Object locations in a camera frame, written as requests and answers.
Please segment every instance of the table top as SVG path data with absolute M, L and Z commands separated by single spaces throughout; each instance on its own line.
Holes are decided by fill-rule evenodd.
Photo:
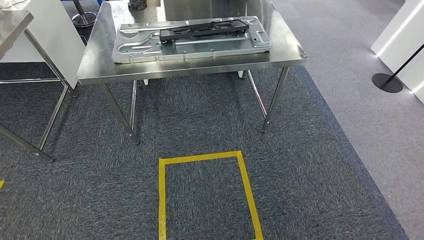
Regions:
M 256 16 L 268 34 L 269 52 L 119 64 L 112 60 L 121 24 Z M 77 73 L 81 85 L 303 65 L 308 56 L 270 0 L 147 0 L 130 11 L 127 0 L 105 1 Z
M 0 10 L 0 59 L 5 56 L 33 19 L 33 15 L 26 10 Z

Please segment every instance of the floor marking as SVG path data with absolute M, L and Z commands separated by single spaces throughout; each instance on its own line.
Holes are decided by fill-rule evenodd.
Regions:
M 182 164 L 189 162 L 237 158 L 238 168 L 240 169 L 241 180 L 243 182 L 244 192 L 246 194 L 247 204 L 249 206 L 250 216 L 252 218 L 253 230 L 256 240 L 262 240 L 261 223 L 259 222 L 258 212 L 256 211 L 255 200 L 251 185 L 249 183 L 248 172 L 246 170 L 245 161 L 243 160 L 242 151 L 227 151 L 194 156 L 182 156 L 174 158 L 159 158 L 159 211 L 158 211 L 158 235 L 159 240 L 167 238 L 167 217 L 166 217 L 166 201 L 165 201 L 165 165 Z

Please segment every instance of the black pole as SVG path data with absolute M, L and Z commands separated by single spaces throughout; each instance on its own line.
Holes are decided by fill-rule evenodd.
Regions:
M 398 75 L 398 73 L 402 71 L 402 69 L 404 69 L 404 67 L 406 67 L 408 63 L 412 61 L 412 59 L 415 58 L 415 56 L 423 49 L 424 44 L 421 45 L 421 47 L 419 47 L 418 50 L 415 51 L 412 56 L 408 60 L 406 60 L 406 62 L 395 73 L 393 73 L 393 75 L 389 75 L 386 73 L 374 74 L 372 76 L 372 82 L 374 83 L 374 85 L 377 86 L 377 88 L 388 93 L 398 93 L 402 91 L 404 86 L 401 81 L 396 77 L 396 75 Z
M 413 54 L 412 54 L 412 56 L 395 72 L 395 73 L 393 73 L 393 75 L 387 80 L 387 83 L 389 83 L 392 79 L 394 79 L 395 77 L 396 77 L 396 75 L 398 75 L 398 73 L 400 72 L 400 71 L 402 71 L 402 69 L 404 69 L 404 67 L 406 67 L 409 63 L 410 63 L 410 61 L 413 59 L 413 58 L 415 58 L 415 56 L 421 51 L 421 50 L 423 50 L 424 49 L 424 44 L 423 45 L 421 45 L 419 48 L 418 48 L 418 50 L 416 51 L 416 52 L 414 52 Z

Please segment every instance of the blue carpet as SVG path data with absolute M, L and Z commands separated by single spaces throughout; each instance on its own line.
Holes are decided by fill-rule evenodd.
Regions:
M 269 105 L 279 69 L 252 74 Z M 132 84 L 110 88 L 128 116 Z M 141 88 L 140 145 L 96 86 L 65 99 L 45 146 L 56 162 L 0 135 L 0 236 L 157 238 L 158 158 L 241 150 L 264 237 L 407 238 L 303 67 L 290 70 L 266 134 L 250 83 L 235 72 Z M 0 122 L 37 143 L 60 89 L 1 85 Z M 166 172 L 169 237 L 254 238 L 234 159 Z

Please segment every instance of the led light strip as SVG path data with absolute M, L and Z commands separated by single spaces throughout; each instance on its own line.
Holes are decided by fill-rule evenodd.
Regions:
M 420 88 L 424 87 L 424 81 L 421 82 L 418 86 L 416 86 L 416 88 L 414 88 L 411 93 L 414 94 L 416 93 L 418 90 L 420 90 Z
M 393 42 L 393 40 L 399 35 L 399 33 L 405 28 L 405 26 L 411 21 L 411 19 L 418 13 L 421 7 L 424 5 L 424 0 L 416 6 L 416 8 L 411 12 L 411 14 L 406 18 L 406 20 L 402 23 L 399 29 L 391 36 L 391 38 L 386 42 L 383 48 L 377 53 L 377 57 L 380 57 L 382 53 L 386 50 L 386 48 Z

